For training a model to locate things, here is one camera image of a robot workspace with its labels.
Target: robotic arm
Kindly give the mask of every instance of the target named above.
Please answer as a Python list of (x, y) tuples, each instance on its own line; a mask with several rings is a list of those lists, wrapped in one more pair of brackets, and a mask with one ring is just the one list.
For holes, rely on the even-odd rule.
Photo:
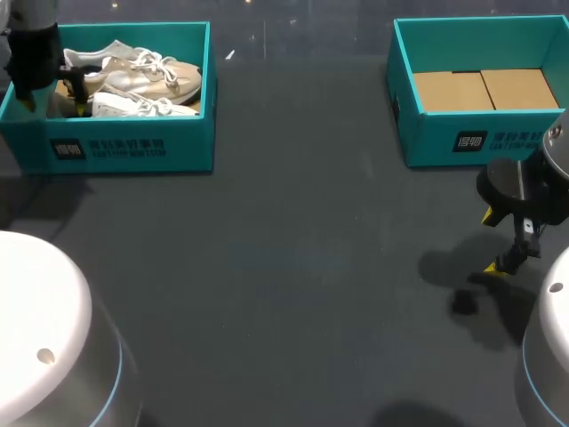
[(569, 111), (543, 135), (529, 158), (497, 158), (477, 177), (478, 194), (490, 206), (482, 223), (495, 227), (514, 218), (514, 244), (487, 272), (516, 274), (528, 256), (540, 257), (539, 238), (547, 225), (569, 216)]
[(0, 24), (12, 51), (6, 71), (16, 98), (30, 111), (36, 109), (32, 91), (58, 79), (71, 83), (79, 110), (87, 102), (83, 73), (63, 60), (57, 10), (58, 0), (0, 0)]

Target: shoe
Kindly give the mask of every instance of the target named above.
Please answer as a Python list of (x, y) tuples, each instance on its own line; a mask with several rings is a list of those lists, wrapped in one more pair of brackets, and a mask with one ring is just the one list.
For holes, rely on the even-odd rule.
[(195, 101), (202, 87), (202, 76), (195, 65), (118, 40), (98, 52), (64, 49), (63, 56), (66, 65), (85, 72), (90, 94), (103, 85), (112, 85), (151, 100), (166, 98), (173, 104), (184, 104)]
[(104, 86), (92, 97), (93, 117), (164, 117), (198, 116), (190, 107), (174, 105), (167, 98), (149, 100), (136, 93), (120, 93), (115, 88)]

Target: white cylinder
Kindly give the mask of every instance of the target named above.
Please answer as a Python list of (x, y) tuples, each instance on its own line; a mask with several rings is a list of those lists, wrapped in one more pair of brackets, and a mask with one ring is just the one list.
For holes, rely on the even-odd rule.
[(543, 282), (525, 330), (515, 383), (527, 427), (569, 426), (569, 249)]
[(81, 270), (38, 238), (0, 231), (0, 426), (134, 427), (126, 343)]

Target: gray table surface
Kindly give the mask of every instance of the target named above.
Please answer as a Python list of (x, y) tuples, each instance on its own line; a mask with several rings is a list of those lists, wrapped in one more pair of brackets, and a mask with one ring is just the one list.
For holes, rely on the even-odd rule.
[[(521, 424), (519, 338), (569, 229), (511, 287), (469, 283), (512, 224), (480, 225), (476, 168), (404, 165), (384, 72), (225, 61), (212, 175), (2, 180), (10, 229), (107, 304), (157, 425)], [(456, 290), (478, 314), (452, 313)]]

